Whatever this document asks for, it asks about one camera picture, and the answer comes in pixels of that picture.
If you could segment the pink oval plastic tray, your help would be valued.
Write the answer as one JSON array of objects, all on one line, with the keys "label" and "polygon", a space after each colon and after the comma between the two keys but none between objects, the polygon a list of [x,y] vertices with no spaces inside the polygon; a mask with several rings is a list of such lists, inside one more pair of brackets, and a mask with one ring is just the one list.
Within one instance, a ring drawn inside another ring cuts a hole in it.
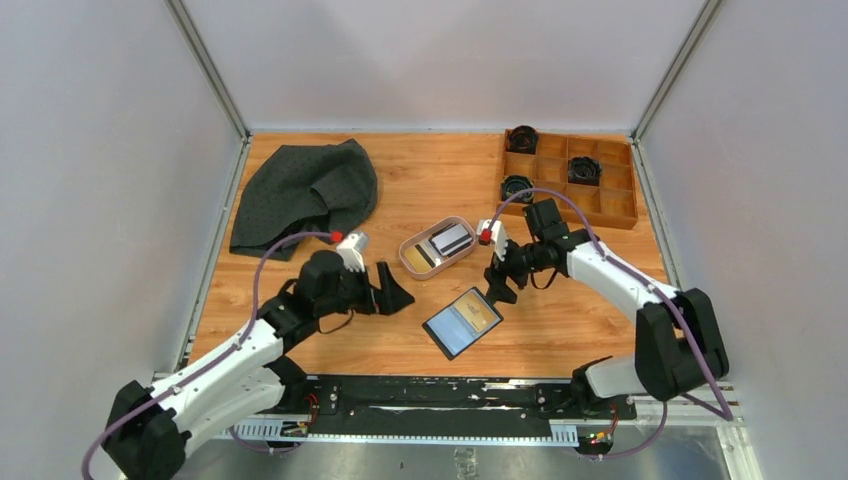
[{"label": "pink oval plastic tray", "polygon": [[468,256],[477,236],[458,216],[448,216],[414,234],[399,247],[401,264],[416,280],[427,280]]}]

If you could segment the black leather card holder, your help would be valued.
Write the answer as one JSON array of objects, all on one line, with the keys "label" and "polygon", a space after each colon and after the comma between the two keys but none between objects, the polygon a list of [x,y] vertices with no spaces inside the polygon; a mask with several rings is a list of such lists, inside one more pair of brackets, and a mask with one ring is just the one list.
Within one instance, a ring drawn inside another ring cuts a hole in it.
[{"label": "black leather card holder", "polygon": [[[479,293],[484,296],[477,287],[472,287],[469,290],[471,289],[478,290]],[[470,331],[468,325],[459,317],[458,312],[453,307],[453,304],[457,299],[438,311],[422,324],[422,328],[448,360],[453,360],[462,354],[484,335],[499,325],[504,319],[503,315],[487,300],[488,303],[502,316],[502,321],[482,335],[474,334]]]}]

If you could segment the thin white card stack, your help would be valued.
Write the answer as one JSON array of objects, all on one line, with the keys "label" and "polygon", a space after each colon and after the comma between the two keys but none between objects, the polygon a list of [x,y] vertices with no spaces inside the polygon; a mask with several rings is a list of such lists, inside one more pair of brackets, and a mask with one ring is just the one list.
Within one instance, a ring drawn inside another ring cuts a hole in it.
[{"label": "thin white card stack", "polygon": [[450,258],[472,243],[472,234],[463,224],[452,223],[431,235],[427,243],[443,258]]}]

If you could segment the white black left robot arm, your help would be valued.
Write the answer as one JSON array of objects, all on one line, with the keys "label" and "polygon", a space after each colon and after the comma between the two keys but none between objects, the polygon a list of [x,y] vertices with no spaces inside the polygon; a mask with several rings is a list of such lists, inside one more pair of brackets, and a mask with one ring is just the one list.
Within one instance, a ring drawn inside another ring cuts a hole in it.
[{"label": "white black left robot arm", "polygon": [[115,395],[95,444],[129,479],[171,479],[207,441],[241,420],[276,407],[298,411],[306,378],[287,353],[332,314],[396,314],[414,296],[377,265],[350,270],[340,253],[323,250],[297,277],[251,314],[226,342],[191,365],[151,383],[133,380]]}]

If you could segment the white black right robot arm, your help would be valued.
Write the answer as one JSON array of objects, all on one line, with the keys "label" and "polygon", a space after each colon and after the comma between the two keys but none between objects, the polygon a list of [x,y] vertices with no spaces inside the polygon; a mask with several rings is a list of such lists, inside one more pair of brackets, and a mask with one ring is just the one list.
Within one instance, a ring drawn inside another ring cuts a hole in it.
[{"label": "white black right robot arm", "polygon": [[497,303],[514,304],[519,289],[539,271],[551,270],[603,296],[635,326],[632,356],[605,357],[572,373],[571,403],[596,417],[611,398],[649,395],[657,401],[690,399],[708,386],[723,410],[717,382],[730,370],[713,304],[698,288],[680,290],[646,276],[603,243],[590,226],[570,230],[552,199],[527,205],[524,219],[532,242],[519,245],[498,218],[478,224],[482,245],[495,251],[484,271],[488,288],[468,292],[423,322],[423,330],[453,360],[500,323]]}]

